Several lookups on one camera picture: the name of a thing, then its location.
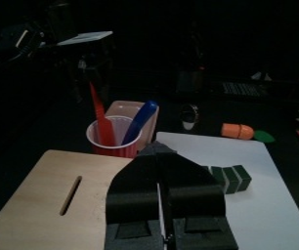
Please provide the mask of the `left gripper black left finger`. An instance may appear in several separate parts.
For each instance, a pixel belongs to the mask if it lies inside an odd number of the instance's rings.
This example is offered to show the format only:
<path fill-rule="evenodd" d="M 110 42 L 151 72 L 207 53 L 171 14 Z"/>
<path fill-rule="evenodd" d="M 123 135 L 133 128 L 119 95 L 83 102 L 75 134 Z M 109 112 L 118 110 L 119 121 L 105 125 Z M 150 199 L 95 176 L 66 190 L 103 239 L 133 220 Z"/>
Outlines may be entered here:
<path fill-rule="evenodd" d="M 154 146 L 139 151 L 109 185 L 103 250 L 162 250 Z"/>

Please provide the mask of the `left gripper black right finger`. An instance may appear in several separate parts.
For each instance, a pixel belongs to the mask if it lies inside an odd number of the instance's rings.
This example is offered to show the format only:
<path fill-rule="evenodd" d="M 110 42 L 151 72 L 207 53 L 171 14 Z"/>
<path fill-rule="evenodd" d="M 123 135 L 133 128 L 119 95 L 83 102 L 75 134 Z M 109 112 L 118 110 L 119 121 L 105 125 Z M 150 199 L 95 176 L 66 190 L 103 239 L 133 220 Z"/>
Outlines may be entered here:
<path fill-rule="evenodd" d="M 238 250 L 221 187 L 209 170 L 163 144 L 154 149 L 166 250 Z"/>

